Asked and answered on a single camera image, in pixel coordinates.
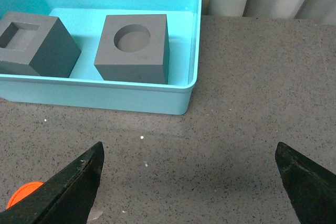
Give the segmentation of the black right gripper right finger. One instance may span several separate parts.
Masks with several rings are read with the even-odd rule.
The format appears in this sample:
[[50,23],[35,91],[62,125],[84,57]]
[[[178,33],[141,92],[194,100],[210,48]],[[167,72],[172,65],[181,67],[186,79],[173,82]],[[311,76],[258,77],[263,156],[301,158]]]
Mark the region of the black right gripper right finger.
[[335,223],[335,174],[284,142],[275,160],[300,223]]

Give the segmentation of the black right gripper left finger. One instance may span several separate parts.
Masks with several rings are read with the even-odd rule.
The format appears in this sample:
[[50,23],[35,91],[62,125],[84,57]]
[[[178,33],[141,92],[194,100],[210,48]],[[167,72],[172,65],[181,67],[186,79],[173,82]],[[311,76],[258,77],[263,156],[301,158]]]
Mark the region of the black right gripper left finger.
[[37,190],[1,212],[1,223],[86,223],[104,163],[97,142]]

